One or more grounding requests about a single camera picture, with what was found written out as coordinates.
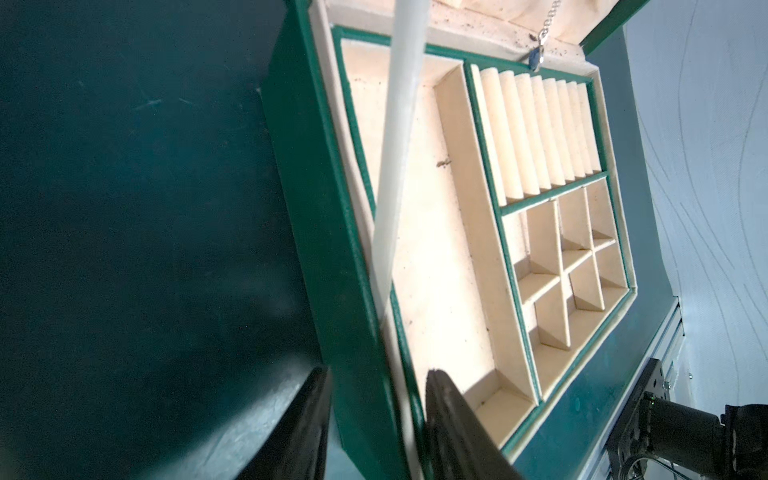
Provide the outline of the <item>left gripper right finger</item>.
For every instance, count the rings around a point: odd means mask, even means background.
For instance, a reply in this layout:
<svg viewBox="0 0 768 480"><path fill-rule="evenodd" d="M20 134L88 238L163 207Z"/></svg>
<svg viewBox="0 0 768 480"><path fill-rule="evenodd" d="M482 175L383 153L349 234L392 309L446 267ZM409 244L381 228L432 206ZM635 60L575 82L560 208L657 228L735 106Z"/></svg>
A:
<svg viewBox="0 0 768 480"><path fill-rule="evenodd" d="M427 374L426 413L428 455L436 479L522 478L443 370Z"/></svg>

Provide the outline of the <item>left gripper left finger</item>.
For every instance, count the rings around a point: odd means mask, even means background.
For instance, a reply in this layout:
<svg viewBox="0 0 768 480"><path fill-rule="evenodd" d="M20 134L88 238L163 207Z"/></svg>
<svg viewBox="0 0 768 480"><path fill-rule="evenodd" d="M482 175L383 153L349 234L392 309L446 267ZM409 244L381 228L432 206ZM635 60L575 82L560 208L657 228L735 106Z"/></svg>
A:
<svg viewBox="0 0 768 480"><path fill-rule="evenodd" d="M323 479L325 477L332 375L314 368L261 449L239 479Z"/></svg>

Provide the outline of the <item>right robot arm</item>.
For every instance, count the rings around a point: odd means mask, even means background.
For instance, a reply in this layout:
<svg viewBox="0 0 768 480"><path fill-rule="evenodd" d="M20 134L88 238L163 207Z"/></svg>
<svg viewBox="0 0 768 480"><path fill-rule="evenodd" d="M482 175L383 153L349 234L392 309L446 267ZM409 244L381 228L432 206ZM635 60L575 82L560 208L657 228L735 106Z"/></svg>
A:
<svg viewBox="0 0 768 480"><path fill-rule="evenodd" d="M725 407L716 416L665 397L662 362L647 361L606 442L612 476L665 460L708 479L767 477L767 406Z"/></svg>

